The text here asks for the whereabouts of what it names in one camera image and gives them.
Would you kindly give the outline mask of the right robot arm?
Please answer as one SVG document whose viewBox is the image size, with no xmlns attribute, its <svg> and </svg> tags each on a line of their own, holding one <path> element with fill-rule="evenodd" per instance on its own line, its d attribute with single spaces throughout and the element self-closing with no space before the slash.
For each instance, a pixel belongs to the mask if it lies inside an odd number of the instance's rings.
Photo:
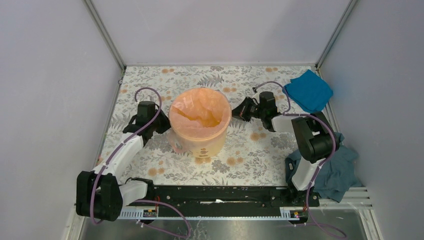
<svg viewBox="0 0 424 240">
<path fill-rule="evenodd" d="M 321 112 L 312 114 L 281 113 L 275 96 L 270 91 L 246 97 L 232 110 L 236 119 L 249 122 L 259 119 L 270 132 L 292 132 L 300 153 L 300 162 L 289 180 L 294 188 L 287 191 L 287 201 L 293 206 L 301 205 L 306 199 L 305 190 L 315 184 L 319 170 L 327 159 L 340 147 L 340 140 Z"/>
</svg>

